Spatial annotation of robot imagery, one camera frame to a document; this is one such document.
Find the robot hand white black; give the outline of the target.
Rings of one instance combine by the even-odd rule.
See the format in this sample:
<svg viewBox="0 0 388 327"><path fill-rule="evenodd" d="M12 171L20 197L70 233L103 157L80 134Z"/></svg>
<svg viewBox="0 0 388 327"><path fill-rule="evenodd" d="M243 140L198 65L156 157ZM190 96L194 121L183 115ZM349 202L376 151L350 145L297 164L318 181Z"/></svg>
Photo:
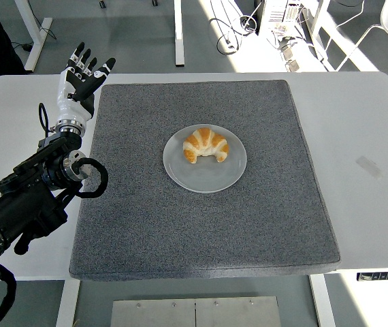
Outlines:
<svg viewBox="0 0 388 327"><path fill-rule="evenodd" d="M56 100L60 121L75 121L84 127L94 115L94 92L106 81L116 59L95 68L97 60L90 55L91 50L79 43L60 74Z"/></svg>

